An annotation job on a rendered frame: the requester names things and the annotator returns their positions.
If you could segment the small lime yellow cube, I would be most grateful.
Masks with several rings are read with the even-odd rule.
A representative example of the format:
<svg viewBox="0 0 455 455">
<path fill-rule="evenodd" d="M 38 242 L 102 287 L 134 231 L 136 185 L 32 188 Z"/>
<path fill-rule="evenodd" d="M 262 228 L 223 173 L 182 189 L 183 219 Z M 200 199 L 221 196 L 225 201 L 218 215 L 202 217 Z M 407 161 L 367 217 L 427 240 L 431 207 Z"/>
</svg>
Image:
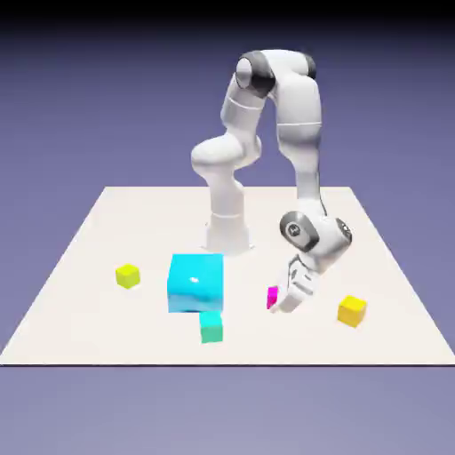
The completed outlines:
<svg viewBox="0 0 455 455">
<path fill-rule="evenodd" d="M 131 289 L 140 283 L 140 270 L 132 264 L 117 268 L 116 283 L 125 289 Z"/>
</svg>

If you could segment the small teal cube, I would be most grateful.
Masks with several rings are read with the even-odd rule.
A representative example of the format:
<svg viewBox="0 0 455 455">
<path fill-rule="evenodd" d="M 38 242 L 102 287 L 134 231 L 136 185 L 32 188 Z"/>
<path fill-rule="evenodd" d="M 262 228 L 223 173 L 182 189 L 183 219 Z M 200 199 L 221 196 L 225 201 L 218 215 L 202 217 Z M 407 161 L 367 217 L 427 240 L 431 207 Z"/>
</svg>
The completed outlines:
<svg viewBox="0 0 455 455">
<path fill-rule="evenodd" d="M 223 322 L 220 311 L 205 311 L 199 314 L 201 342 L 216 343 L 223 340 Z"/>
</svg>

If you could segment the small golden yellow cube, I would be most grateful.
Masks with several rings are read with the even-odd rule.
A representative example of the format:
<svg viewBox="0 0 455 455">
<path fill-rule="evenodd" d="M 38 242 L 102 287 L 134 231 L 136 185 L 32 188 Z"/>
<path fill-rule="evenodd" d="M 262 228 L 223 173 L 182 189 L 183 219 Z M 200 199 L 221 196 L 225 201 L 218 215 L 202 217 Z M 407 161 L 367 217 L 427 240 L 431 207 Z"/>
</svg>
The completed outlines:
<svg viewBox="0 0 455 455">
<path fill-rule="evenodd" d="M 348 295 L 339 303 L 338 320 L 355 328 L 362 322 L 366 308 L 365 300 Z"/>
</svg>

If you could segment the large cyan box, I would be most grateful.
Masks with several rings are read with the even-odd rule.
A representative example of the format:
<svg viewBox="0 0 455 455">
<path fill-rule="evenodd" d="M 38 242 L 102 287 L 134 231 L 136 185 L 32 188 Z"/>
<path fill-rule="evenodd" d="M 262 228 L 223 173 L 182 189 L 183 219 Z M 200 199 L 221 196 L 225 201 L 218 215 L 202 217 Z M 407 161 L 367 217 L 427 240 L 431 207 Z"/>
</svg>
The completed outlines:
<svg viewBox="0 0 455 455">
<path fill-rule="evenodd" d="M 168 311 L 221 312 L 224 306 L 224 256 L 219 253 L 172 255 L 167 278 Z"/>
</svg>

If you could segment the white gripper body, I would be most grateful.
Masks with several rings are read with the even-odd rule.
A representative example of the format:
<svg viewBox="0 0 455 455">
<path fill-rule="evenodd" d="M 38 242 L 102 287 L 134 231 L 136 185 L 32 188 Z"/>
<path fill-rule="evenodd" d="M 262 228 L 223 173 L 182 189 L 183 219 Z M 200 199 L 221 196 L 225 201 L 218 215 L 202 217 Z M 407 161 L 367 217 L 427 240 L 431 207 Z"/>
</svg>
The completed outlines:
<svg viewBox="0 0 455 455">
<path fill-rule="evenodd" d="M 269 309 L 272 313 L 291 313 L 302 303 L 311 299 L 320 276 L 313 270 L 294 263 L 289 266 L 278 282 L 277 301 Z"/>
</svg>

